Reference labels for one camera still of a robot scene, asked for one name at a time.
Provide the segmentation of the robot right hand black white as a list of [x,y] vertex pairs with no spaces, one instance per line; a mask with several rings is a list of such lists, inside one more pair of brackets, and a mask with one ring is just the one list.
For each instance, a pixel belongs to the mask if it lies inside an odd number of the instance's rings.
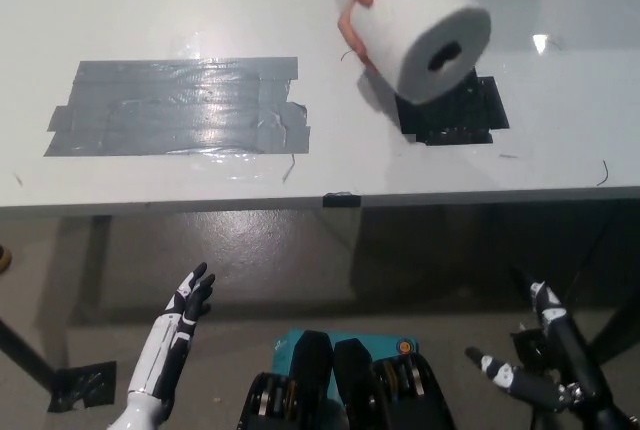
[[551,367],[560,372],[561,380],[538,376],[476,347],[466,348],[466,356],[502,392],[533,407],[560,412],[610,406],[609,385],[566,307],[545,282],[527,277],[524,289],[540,322]]

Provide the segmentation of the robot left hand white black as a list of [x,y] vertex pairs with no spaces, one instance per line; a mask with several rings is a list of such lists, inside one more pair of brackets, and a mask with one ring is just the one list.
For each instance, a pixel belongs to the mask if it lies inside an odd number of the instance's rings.
[[199,319],[210,309],[214,274],[199,264],[182,281],[154,321],[131,378],[128,392],[161,402],[174,399]]

